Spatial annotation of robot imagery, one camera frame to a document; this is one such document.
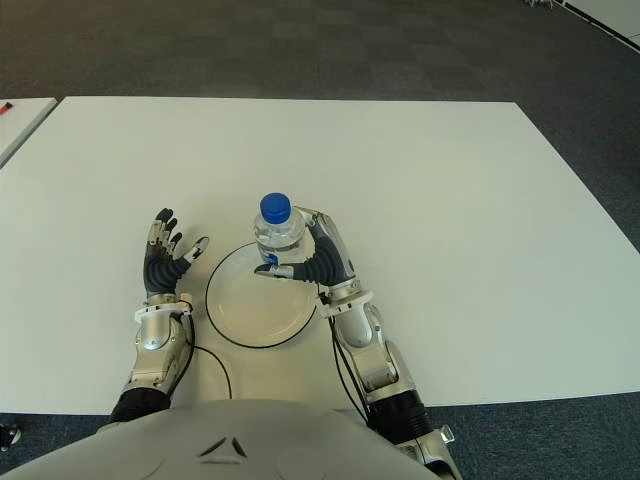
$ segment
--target white board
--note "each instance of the white board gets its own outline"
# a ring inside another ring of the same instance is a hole
[[[638,0],[571,0],[570,3],[624,37],[640,33]]]
[[[13,108],[0,115],[0,167],[56,105],[55,98],[12,98],[0,99],[0,107],[7,102]]]
[[[0,411],[113,407],[164,206],[212,237],[181,285],[234,394],[347,407],[323,322],[249,350],[204,315],[270,191],[334,218],[425,403],[640,387],[640,255],[516,105],[67,98],[0,172]],[[225,396],[198,353],[177,403]]]

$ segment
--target silver forearm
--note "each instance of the silver forearm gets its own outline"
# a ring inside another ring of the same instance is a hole
[[[367,403],[415,389],[400,353],[384,337],[372,299],[354,279],[331,289],[326,310],[335,318],[338,340],[353,360]]]
[[[327,299],[326,315],[335,318],[336,336],[353,361],[370,409],[368,425],[426,467],[445,465],[436,471],[441,478],[461,480],[446,446],[453,434],[446,425],[429,426],[402,355],[384,336],[373,293],[362,291],[353,279],[331,287]]]
[[[185,330],[180,321],[191,312],[188,298],[156,295],[135,319],[140,323],[136,335],[136,362],[123,391],[151,388],[170,394],[182,371],[188,349]]]

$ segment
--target water bottle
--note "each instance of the water bottle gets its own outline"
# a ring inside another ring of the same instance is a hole
[[[304,262],[304,219],[286,195],[270,193],[260,201],[253,229],[265,263]]]

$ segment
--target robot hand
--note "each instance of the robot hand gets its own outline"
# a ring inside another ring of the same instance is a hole
[[[355,278],[353,264],[347,248],[329,215],[307,208],[295,207],[304,218],[311,233],[315,251],[304,263],[260,265],[254,271],[258,275],[290,278],[335,287]]]
[[[182,238],[182,234],[176,233],[169,240],[171,230],[178,223],[176,218],[171,218],[172,216],[173,210],[162,209],[149,229],[143,267],[147,298],[161,294],[175,295],[178,280],[209,245],[209,237],[202,237],[187,253],[174,259],[173,250]]]

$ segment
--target wire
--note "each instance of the wire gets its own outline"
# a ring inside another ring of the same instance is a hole
[[[427,460],[424,458],[424,450],[422,450],[422,445],[420,445],[420,442],[417,438],[414,438],[414,440],[416,441],[416,445],[418,445],[418,448],[420,449],[420,454],[422,455],[422,464],[426,467]]]
[[[344,381],[344,377],[342,376],[342,371],[340,370],[340,364],[338,363],[338,351],[336,349],[336,344],[335,342],[331,342],[331,344],[333,345],[333,358],[336,362],[336,370],[338,370],[338,376],[340,377],[340,383],[342,383],[342,388],[344,388],[344,391],[347,394],[347,397],[349,397],[349,400],[351,401],[353,408],[356,409],[356,411],[358,412],[358,415],[360,415],[362,417],[362,420],[364,420],[366,423],[367,417],[365,417],[364,413],[362,413],[362,411],[360,410],[360,407],[358,407],[358,404],[351,396],[351,392],[349,392],[349,389],[347,388],[347,384]]]
[[[220,360],[220,357],[218,355],[216,355],[215,353],[213,353],[208,348],[201,347],[200,345],[195,345],[194,348],[196,350],[202,350],[203,352],[208,353],[213,358],[215,358],[217,360],[217,362],[220,364],[220,367],[222,368],[222,371],[224,372],[224,377],[227,380],[227,390],[229,391],[229,400],[231,400],[233,398],[233,392],[231,391],[231,379],[229,378],[229,372],[227,371],[227,367],[224,366],[224,363],[222,363],[222,360]]]
[[[367,402],[364,399],[364,395],[362,394],[362,391],[360,390],[360,384],[356,380],[356,377],[353,374],[353,370],[351,369],[351,365],[347,361],[347,357],[344,354],[344,349],[342,348],[342,345],[340,344],[340,341],[338,340],[338,335],[336,333],[336,319],[335,319],[335,317],[333,317],[333,322],[331,324],[331,327],[332,327],[332,332],[333,332],[332,333],[333,334],[333,339],[334,339],[334,342],[335,342],[336,346],[338,347],[338,352],[340,352],[340,357],[342,358],[342,362],[344,363],[344,366],[347,368],[347,372],[349,373],[349,377],[351,377],[351,381],[353,382],[353,386],[356,389],[356,393],[358,394],[358,398],[360,399],[360,403],[362,404],[362,408],[364,409],[364,411],[367,414],[367,416],[369,416],[369,408],[367,406]]]
[[[329,318],[329,326],[331,328],[331,339],[332,339],[332,343],[333,343],[333,355],[334,355],[334,359],[335,359],[335,362],[336,362],[336,368],[338,370],[338,375],[340,376],[340,382],[342,383],[342,386],[343,386],[347,396],[349,397],[349,400],[351,400],[351,403],[353,404],[355,409],[358,411],[358,413],[360,414],[362,419],[366,422],[367,418],[368,418],[368,414],[369,414],[369,409],[367,408],[367,403],[366,403],[366,401],[364,399],[364,395],[360,391],[360,387],[358,385],[356,377],[353,374],[353,370],[351,370],[351,366],[349,365],[349,362],[347,361],[347,358],[346,358],[346,356],[344,354],[344,350],[342,349],[342,345],[340,345],[340,342],[338,341],[338,337],[336,335],[336,319],[335,319],[335,317]],[[360,400],[360,403],[362,405],[362,409],[364,410],[364,413],[363,413],[362,410],[360,410],[360,408],[356,404],[355,400],[351,396],[351,393],[349,392],[349,389],[346,386],[346,383],[344,381],[344,377],[342,376],[342,370],[340,369],[340,365],[338,363],[338,356],[337,356],[338,352],[340,353],[340,358],[342,358],[342,363],[344,364],[345,368],[347,369],[347,372],[349,373],[349,377],[351,378],[351,382],[353,383],[353,387],[355,388],[356,393],[358,394],[358,398]]]
[[[178,375],[178,378],[176,378],[175,383],[171,385],[171,388],[167,392],[167,395],[169,396],[169,398],[173,396],[173,392],[176,391],[176,388],[178,387],[178,384],[182,380],[182,377],[184,377],[184,374],[187,373],[187,369],[189,368],[189,365],[191,365],[191,359],[193,358],[193,352],[195,350],[194,344],[196,343],[196,328],[193,325],[193,317],[191,316],[190,313],[188,314],[188,316],[189,316],[189,327],[191,328],[191,341],[193,343],[189,343],[189,340],[187,340],[187,343],[191,345],[191,348],[189,349],[189,358],[187,358],[187,363],[185,363],[184,368],[182,369],[182,372],[180,372],[180,375]]]

